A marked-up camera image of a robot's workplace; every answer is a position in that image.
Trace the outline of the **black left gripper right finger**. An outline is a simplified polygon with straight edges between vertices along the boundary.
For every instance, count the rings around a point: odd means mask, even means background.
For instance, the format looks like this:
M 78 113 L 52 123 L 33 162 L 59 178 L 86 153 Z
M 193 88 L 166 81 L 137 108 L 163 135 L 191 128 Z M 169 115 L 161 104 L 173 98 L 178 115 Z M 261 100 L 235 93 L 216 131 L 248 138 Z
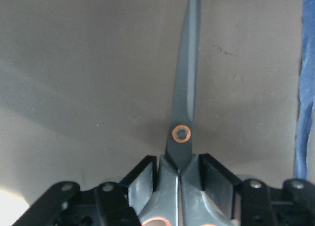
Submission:
M 315 186 L 288 179 L 280 189 L 241 180 L 209 154 L 199 155 L 202 189 L 219 210 L 242 226 L 313 226 Z

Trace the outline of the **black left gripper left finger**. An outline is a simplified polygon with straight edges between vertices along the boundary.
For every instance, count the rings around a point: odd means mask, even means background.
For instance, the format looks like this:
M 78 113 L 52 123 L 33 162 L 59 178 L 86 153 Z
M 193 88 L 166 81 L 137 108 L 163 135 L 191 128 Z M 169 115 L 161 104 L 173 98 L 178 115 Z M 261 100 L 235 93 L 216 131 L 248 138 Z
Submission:
M 129 202 L 130 187 L 156 188 L 157 158 L 146 156 L 120 182 L 104 182 L 82 191 L 76 182 L 52 185 L 16 221 L 15 226 L 139 226 Z

